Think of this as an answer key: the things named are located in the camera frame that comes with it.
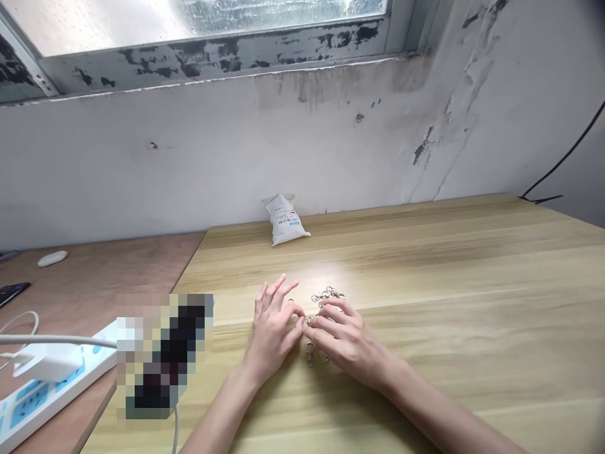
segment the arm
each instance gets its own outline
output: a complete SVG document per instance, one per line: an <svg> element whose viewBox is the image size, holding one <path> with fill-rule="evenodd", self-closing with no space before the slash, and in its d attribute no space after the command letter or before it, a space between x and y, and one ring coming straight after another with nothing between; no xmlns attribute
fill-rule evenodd
<svg viewBox="0 0 605 454"><path fill-rule="evenodd" d="M392 401L441 452L527 454L389 352L346 301L330 298L323 303L303 334L338 367Z"/></svg>
<svg viewBox="0 0 605 454"><path fill-rule="evenodd" d="M260 290L244 359L223 383L181 454L226 454L257 391L280 368L302 335L303 309L295 304L282 308L284 297L298 281L282 287L284 281L285 274L270 288L265 282ZM288 331L286 325L294 314L298 320Z"/></svg>

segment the white bag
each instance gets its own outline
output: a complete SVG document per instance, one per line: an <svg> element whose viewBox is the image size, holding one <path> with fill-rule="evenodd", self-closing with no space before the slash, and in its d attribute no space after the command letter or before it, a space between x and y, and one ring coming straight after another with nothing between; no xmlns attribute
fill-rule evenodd
<svg viewBox="0 0 605 454"><path fill-rule="evenodd" d="M273 224L273 246L295 240L301 236L311 236L304 230L301 218L294 211L294 194L277 194L263 200L263 205L271 214Z"/></svg>

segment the black cable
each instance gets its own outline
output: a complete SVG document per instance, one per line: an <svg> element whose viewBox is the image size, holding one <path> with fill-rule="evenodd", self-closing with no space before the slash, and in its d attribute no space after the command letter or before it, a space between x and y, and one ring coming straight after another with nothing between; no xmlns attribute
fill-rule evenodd
<svg viewBox="0 0 605 454"><path fill-rule="evenodd" d="M586 137L586 134L588 134L590 132L590 130L592 129L592 127L594 126L594 124L597 122L597 120L599 119L599 116L601 115L601 112L603 111L603 109L605 108L605 101L603 101L603 103L601 104L601 107L599 107L599 110L597 111L597 113L595 114L595 116L592 118L592 121L590 122L590 124L588 125L588 127L586 128L586 130L582 133L582 135L580 136L580 138L576 141L575 144L573 144L572 148L570 151L568 151L565 156L563 158L561 158L561 160L551 169L548 171L548 173L543 176L542 178L540 178L537 182L535 182L531 188L527 189L525 191L525 193L523 193L523 195L521 196L521 199L526 199L526 196L533 190L535 189L536 186L538 186L541 182L543 182L544 180L546 180L556 169L558 169L558 167L563 164L563 162L569 158L569 156L571 156L571 154L575 151L576 148L578 148L578 145L580 144L580 142L582 142L584 140L584 137Z"/></svg>
<svg viewBox="0 0 605 454"><path fill-rule="evenodd" d="M563 194L561 194L561 195L554 195L553 197L547 197L545 199L538 199L536 201L530 201L530 202L535 203L536 205L540 205L541 203L549 202L549 201L555 200L555 199L560 199L561 197L563 197Z"/></svg>

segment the mouse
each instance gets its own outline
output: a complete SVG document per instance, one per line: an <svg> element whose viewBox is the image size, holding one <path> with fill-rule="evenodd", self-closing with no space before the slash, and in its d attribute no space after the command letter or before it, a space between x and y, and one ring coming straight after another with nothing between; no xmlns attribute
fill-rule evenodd
<svg viewBox="0 0 605 454"><path fill-rule="evenodd" d="M67 257L67 251L53 252L52 254L48 254L48 255L45 255L44 257L42 257L38 261L38 266L39 267L49 266L49 265L55 264L57 262L60 262L61 260L63 260L66 257Z"/></svg>

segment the smartphone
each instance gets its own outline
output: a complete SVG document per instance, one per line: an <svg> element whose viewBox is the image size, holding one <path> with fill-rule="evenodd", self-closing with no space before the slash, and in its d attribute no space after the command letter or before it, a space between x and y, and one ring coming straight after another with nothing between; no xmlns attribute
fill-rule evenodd
<svg viewBox="0 0 605 454"><path fill-rule="evenodd" d="M12 300L15 296L20 294L30 285L32 284L29 282L24 282L23 284L15 284L11 286L2 287L0 289L0 308L5 304L8 304L10 300Z"/></svg>

